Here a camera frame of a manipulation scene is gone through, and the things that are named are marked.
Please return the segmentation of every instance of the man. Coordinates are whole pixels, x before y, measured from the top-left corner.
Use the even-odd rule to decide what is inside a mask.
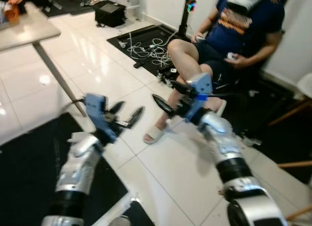
[[[180,73],[177,81],[186,84],[197,74],[209,73],[213,82],[231,82],[239,69],[263,61],[274,53],[281,40],[284,14],[279,0],[262,0],[247,16],[229,9],[227,0],[219,0],[192,37],[192,43],[179,39],[169,43],[169,55]],[[203,37],[203,33],[211,27],[205,41],[197,43],[195,37]],[[229,52],[234,53],[235,60],[226,58]],[[173,90],[168,103],[175,108],[180,98],[181,94]],[[222,103],[219,98],[210,98],[206,108],[218,111]],[[167,119],[164,113],[145,134],[145,143],[152,144],[159,140],[167,126]]]

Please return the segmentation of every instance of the foot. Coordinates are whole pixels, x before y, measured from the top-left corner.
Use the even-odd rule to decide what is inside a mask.
[[[210,109],[214,112],[219,111],[219,109],[222,107],[223,100],[221,98],[214,98],[211,97],[205,104],[206,109]]]
[[[166,121],[165,122],[162,122],[162,121],[158,121],[155,126],[159,129],[159,130],[164,130],[166,127],[167,127],[167,123]],[[145,134],[144,135],[144,140],[145,141],[148,141],[148,142],[152,142],[154,141],[154,139],[149,136],[148,134]]]

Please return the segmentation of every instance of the table leg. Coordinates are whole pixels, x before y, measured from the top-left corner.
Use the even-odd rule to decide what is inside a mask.
[[[49,58],[47,53],[45,52],[44,48],[40,45],[39,42],[33,43],[33,47],[38,52],[39,56],[43,60],[43,62],[46,64],[46,66],[49,68],[53,76],[56,78],[60,86],[65,90],[67,95],[70,97],[72,102],[75,102],[77,99],[72,92],[72,90],[69,88],[67,82],[64,80],[63,76],[59,73],[58,69],[55,67],[52,60]],[[75,106],[78,108],[78,110],[81,112],[83,116],[87,116],[86,112],[84,111],[83,107],[79,104],[79,102],[74,103]]]

